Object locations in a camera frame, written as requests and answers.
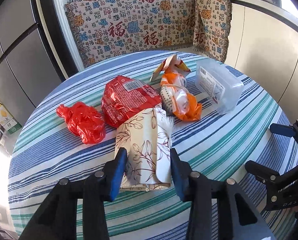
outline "plastic box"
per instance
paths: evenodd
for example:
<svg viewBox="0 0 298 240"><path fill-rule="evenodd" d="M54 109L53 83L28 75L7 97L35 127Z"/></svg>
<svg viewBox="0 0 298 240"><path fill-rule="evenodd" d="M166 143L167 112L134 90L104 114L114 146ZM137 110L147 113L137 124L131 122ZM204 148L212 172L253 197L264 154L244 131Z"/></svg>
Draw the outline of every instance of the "plastic box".
<svg viewBox="0 0 298 240"><path fill-rule="evenodd" d="M196 87L206 92L219 114L235 109L243 91L243 83L219 61L204 58L197 61Z"/></svg>

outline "white paper bag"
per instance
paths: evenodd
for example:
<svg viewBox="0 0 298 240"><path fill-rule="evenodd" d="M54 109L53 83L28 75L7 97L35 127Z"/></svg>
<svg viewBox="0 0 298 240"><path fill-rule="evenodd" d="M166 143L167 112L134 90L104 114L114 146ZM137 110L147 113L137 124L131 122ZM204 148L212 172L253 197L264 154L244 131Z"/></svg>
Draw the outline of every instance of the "white paper bag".
<svg viewBox="0 0 298 240"><path fill-rule="evenodd" d="M120 125L116 131L115 156L120 147L128 152L123 190L165 189L171 186L169 137L166 112L145 109Z"/></svg>

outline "white fluffy tuft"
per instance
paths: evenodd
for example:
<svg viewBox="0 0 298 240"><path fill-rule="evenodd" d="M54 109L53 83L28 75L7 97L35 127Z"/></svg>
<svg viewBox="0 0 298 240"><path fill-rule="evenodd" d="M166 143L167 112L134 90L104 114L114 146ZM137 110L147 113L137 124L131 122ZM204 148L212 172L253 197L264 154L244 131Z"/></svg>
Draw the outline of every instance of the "white fluffy tuft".
<svg viewBox="0 0 298 240"><path fill-rule="evenodd" d="M172 148L172 130L175 124L175 119L172 116L167 116L161 122L161 127L165 130L168 138L169 138L169 148Z"/></svg>

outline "window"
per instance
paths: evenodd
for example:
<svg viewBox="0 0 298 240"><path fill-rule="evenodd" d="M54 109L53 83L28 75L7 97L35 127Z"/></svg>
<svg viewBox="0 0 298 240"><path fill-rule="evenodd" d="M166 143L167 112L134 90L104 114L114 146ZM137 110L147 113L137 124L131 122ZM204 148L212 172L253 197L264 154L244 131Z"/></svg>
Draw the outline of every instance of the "window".
<svg viewBox="0 0 298 240"><path fill-rule="evenodd" d="M298 10L291 0L281 0L281 8L298 18Z"/></svg>

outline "red plastic bag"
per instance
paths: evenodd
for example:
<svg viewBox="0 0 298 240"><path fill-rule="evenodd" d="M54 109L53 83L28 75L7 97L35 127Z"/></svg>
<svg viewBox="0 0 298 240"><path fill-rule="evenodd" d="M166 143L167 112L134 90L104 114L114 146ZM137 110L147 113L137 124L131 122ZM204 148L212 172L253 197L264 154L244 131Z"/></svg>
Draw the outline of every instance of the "red plastic bag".
<svg viewBox="0 0 298 240"><path fill-rule="evenodd" d="M72 107L60 105L56 112L64 118L71 133L80 136L85 144L98 143L106 135L104 120L92 106L76 102Z"/></svg>
<svg viewBox="0 0 298 240"><path fill-rule="evenodd" d="M102 112L107 124L118 128L146 108L161 105L161 97L141 80L117 76L106 84Z"/></svg>

